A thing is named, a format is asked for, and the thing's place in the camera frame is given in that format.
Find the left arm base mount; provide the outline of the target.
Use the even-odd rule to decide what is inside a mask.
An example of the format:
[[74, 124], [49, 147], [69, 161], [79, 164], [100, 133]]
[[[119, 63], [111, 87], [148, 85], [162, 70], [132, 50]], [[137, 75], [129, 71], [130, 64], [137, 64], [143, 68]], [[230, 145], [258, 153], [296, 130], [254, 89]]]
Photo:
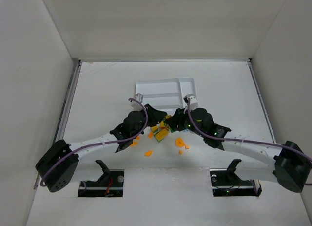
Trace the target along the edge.
[[96, 181], [81, 181], [78, 197], [123, 197], [125, 171], [123, 169], [109, 169], [102, 160], [96, 160], [95, 162], [100, 166], [102, 175]]

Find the orange elbow piece left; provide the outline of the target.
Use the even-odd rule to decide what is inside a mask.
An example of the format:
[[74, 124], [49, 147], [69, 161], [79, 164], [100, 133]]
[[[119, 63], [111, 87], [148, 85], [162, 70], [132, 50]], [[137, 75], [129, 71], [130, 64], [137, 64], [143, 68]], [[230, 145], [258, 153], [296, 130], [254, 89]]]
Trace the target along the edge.
[[136, 145], [138, 145], [138, 142], [133, 141], [133, 143], [131, 144], [131, 147], [134, 147], [134, 146], [136, 146]]

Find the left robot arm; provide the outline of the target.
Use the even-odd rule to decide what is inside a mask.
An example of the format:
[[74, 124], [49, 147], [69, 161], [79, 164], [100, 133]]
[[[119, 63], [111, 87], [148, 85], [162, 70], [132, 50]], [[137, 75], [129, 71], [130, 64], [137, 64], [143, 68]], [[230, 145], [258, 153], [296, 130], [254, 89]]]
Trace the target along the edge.
[[87, 141], [69, 143], [58, 140], [35, 165], [41, 177], [40, 186], [53, 193], [67, 186], [79, 163], [100, 160], [100, 155], [111, 155], [130, 147], [145, 128], [158, 125], [168, 114], [146, 104], [142, 110], [132, 111], [116, 128]]

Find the yellow curved duplo brick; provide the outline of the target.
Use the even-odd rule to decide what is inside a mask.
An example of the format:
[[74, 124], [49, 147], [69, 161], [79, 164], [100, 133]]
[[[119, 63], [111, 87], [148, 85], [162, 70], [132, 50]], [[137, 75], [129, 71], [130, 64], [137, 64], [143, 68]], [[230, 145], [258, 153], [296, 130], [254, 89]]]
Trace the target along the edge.
[[167, 130], [169, 130], [169, 129], [170, 129], [170, 126], [167, 124], [166, 120], [169, 119], [169, 118], [171, 118], [171, 117], [172, 117], [171, 115], [165, 116], [164, 119], [160, 122], [159, 127], [160, 127], [161, 129], [167, 129]]

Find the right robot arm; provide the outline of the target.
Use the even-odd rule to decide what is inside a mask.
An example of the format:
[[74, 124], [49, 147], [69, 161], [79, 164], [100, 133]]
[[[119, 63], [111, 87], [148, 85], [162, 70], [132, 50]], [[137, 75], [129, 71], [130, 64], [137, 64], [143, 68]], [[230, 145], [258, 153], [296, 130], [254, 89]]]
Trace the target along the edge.
[[234, 135], [230, 128], [215, 123], [212, 115], [204, 108], [192, 111], [177, 109], [175, 114], [164, 122], [171, 131], [189, 130], [201, 136], [204, 143], [211, 148], [255, 159], [256, 162], [252, 164], [231, 162], [228, 170], [241, 180], [271, 181], [295, 193], [302, 192], [307, 185], [312, 160], [294, 142], [267, 143]]

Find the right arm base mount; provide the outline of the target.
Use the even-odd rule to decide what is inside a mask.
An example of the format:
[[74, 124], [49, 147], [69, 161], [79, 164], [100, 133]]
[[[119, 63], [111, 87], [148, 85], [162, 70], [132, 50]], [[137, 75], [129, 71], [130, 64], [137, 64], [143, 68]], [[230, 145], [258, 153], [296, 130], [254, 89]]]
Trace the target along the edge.
[[242, 180], [235, 171], [241, 159], [234, 159], [227, 168], [210, 169], [214, 197], [259, 197], [262, 186], [258, 180]]

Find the yellow long duplo brick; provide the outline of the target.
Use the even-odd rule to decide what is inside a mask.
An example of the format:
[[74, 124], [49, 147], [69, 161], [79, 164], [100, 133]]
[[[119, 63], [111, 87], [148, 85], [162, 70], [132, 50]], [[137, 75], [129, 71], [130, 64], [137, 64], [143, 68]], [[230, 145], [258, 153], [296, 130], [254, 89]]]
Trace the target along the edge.
[[166, 138], [169, 135], [169, 131], [167, 129], [162, 129], [158, 133], [154, 135], [154, 138], [161, 142], [164, 138]]

